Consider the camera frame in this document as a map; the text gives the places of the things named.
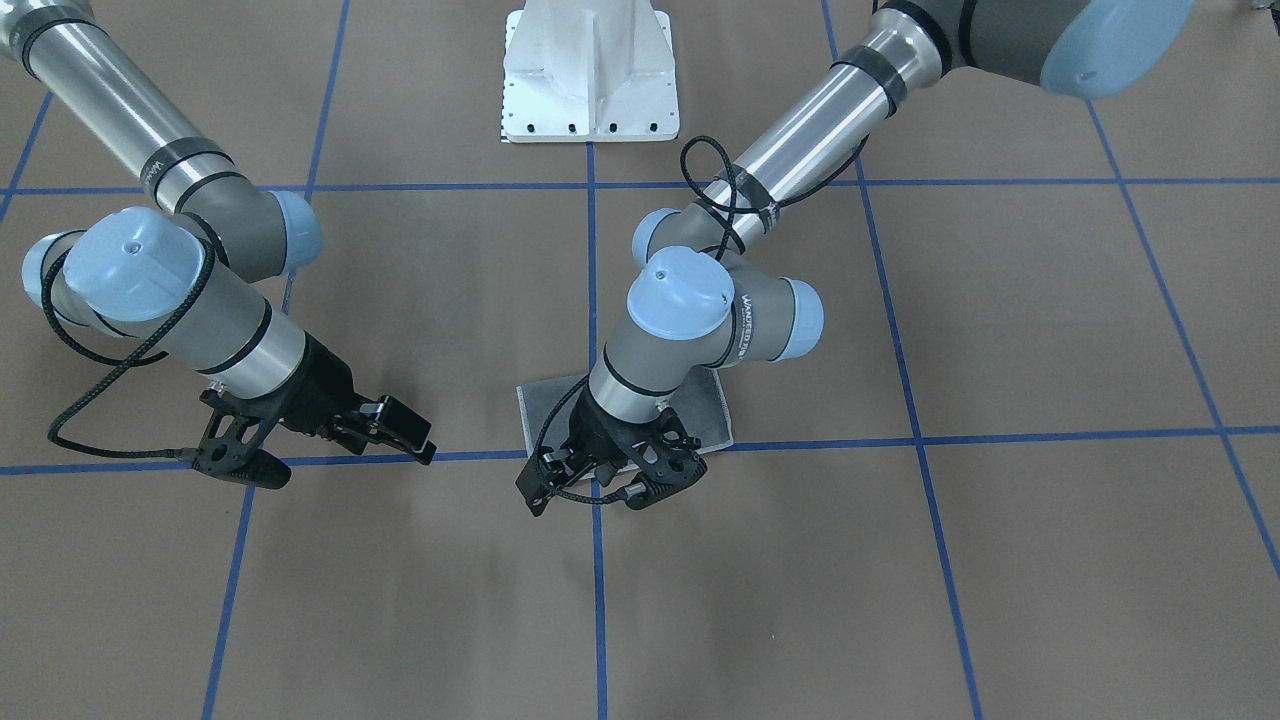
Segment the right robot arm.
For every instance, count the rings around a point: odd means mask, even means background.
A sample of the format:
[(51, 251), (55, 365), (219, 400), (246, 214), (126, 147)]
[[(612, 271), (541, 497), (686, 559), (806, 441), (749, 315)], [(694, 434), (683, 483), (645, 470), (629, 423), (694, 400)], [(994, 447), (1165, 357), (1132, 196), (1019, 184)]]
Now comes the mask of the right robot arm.
[(154, 201), (50, 234), (26, 255), (26, 291), (56, 334), (77, 325), (138, 341), (52, 421), (51, 442), (106, 456), (65, 438), (65, 424), (125, 370), (174, 357), (210, 383), (201, 400), (212, 414), (197, 446), (160, 448), (157, 457), (279, 488), (291, 471), (264, 441), (283, 427), (352, 454), (385, 445), (433, 460), (426, 419), (390, 396), (357, 393), (349, 366), (257, 291), (323, 246), (301, 196), (255, 187), (122, 51), (87, 1), (5, 1), (3, 54), (63, 100)]

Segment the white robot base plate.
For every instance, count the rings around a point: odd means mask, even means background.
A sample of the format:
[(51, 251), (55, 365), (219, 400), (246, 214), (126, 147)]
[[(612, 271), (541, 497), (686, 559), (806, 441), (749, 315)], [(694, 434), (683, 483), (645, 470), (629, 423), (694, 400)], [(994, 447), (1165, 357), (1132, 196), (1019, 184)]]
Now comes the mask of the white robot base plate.
[(680, 132), (671, 18), (649, 1), (527, 1), (506, 18), (500, 137), (657, 142)]

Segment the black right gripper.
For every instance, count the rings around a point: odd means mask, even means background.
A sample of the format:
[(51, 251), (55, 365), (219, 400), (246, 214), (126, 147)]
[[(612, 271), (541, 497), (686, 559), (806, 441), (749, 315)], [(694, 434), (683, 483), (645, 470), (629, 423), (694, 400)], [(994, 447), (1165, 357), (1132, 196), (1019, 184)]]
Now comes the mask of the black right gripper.
[(392, 396), (371, 402), (357, 393), (347, 363), (312, 336), (305, 338), (301, 364), (268, 396), (287, 429), (335, 442), (353, 455), (375, 443), (422, 465), (433, 461), (436, 446), (429, 439), (429, 420)]

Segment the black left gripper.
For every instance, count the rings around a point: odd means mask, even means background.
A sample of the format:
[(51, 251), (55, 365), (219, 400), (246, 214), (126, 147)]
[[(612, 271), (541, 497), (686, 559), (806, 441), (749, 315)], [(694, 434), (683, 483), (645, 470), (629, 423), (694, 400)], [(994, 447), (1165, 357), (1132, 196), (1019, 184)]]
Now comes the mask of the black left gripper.
[(643, 451), (652, 447), (652, 424), (612, 416), (584, 388), (566, 391), (549, 411), (548, 421), (554, 421), (570, 401), (573, 401), (573, 410), (566, 442), (557, 450), (530, 456), (515, 482), (535, 518), (545, 512), (557, 491), (566, 491), (566, 498), (585, 498), (585, 495), (570, 489), (581, 482), (590, 486), (595, 478), (605, 484), (630, 462), (637, 466), (637, 479), (622, 489), (652, 488), (643, 456)]

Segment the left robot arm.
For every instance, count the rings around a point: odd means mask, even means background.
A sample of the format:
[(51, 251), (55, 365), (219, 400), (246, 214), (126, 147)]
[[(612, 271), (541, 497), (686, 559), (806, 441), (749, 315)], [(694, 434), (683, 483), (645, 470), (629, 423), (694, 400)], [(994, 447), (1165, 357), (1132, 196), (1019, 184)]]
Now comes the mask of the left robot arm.
[(737, 159), (723, 158), (685, 209), (648, 214), (634, 232), (639, 274), (593, 369), (561, 398), (557, 446), (538, 442), (515, 484), (540, 516), (586, 475), (636, 477), (598, 503), (640, 510), (699, 482), (701, 441), (671, 397), (696, 366), (810, 352), (824, 329), (817, 291), (746, 260), (785, 209), (847, 169), (908, 96), (972, 68), (1085, 100), (1134, 85), (1171, 47), (1189, 1), (887, 1), (865, 38)]

